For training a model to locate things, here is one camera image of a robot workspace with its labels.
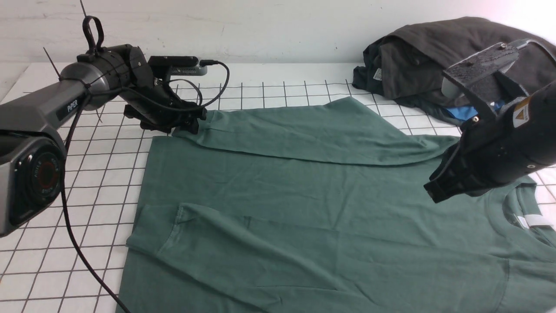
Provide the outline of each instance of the green t-shirt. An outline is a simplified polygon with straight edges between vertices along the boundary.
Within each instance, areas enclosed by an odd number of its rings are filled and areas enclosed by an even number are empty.
[[[524,178],[434,204],[451,136],[407,136],[352,98],[211,111],[155,137],[120,298],[132,312],[538,312],[556,233]]]

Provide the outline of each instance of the white grid surface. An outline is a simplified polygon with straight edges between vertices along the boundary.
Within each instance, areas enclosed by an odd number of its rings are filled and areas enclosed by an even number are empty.
[[[230,65],[232,78],[222,98],[210,110],[323,105],[352,96],[408,135],[460,135],[458,128],[400,107],[379,95],[353,88],[354,64]],[[210,68],[199,82],[206,100],[219,91],[224,72]],[[34,63],[3,102],[56,81],[48,64]],[[195,100],[192,88],[175,86],[185,100]],[[155,135],[138,120],[124,118],[125,102],[85,112],[75,131],[67,162],[69,215],[83,253],[104,281],[118,293],[147,154]],[[69,124],[60,128],[64,138]],[[537,201],[556,224],[556,168],[532,175],[539,183]],[[22,228],[0,238],[0,312],[114,312],[116,303],[101,290],[77,258],[62,217],[61,201]]]

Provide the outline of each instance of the robotic arm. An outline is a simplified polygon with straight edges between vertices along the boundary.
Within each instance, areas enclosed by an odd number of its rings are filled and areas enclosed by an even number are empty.
[[[91,20],[98,30],[96,44]],[[206,118],[210,101],[181,100],[169,78],[203,75],[206,65],[222,63],[194,57],[151,57],[147,62],[139,47],[102,47],[102,25],[92,16],[83,20],[83,31],[89,50],[59,73],[59,82],[0,105],[0,237],[58,197],[67,151],[57,129],[79,110],[96,110],[119,95],[128,103],[124,115],[139,119],[143,129],[169,133],[179,126],[197,133],[198,119]]]
[[[435,203],[465,193],[478,196],[556,163],[556,81],[532,95],[505,73],[528,44],[497,43],[444,71],[442,92],[465,95],[478,115],[460,128],[460,141],[444,153],[424,187]],[[494,102],[503,100],[500,111]]]

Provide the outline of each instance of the warning label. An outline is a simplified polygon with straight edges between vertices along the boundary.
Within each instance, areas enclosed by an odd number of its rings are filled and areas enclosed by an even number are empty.
[[[375,75],[373,76],[374,80],[382,80],[382,69],[377,69]]]
[[[518,128],[527,123],[529,119],[529,98],[527,98],[515,106],[513,118],[514,128]]]

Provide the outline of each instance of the grid mat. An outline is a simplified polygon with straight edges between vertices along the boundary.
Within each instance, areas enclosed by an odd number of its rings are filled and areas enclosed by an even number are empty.
[[[323,105],[352,96],[408,135],[460,135],[458,128],[418,109],[400,107],[379,95],[355,89],[344,77],[334,81],[231,81],[222,98],[208,109]],[[213,82],[205,79],[199,84],[205,99],[218,93],[219,79],[217,76]],[[31,85],[39,87],[51,83],[34,80],[37,82]],[[175,88],[182,99],[196,100],[193,88],[183,84]],[[14,89],[11,98],[36,90],[28,84]],[[151,140],[166,135],[143,131],[137,120],[124,118],[124,105],[119,98],[109,102],[98,111],[100,119],[94,111],[84,112],[66,165],[68,208],[76,239],[90,264],[116,293]],[[59,130],[63,138],[70,123]],[[556,168],[544,169],[532,178],[539,183],[536,196],[543,214],[556,224]],[[114,312],[116,307],[77,258],[64,227],[60,199],[39,217],[0,239],[0,273],[2,313]]]

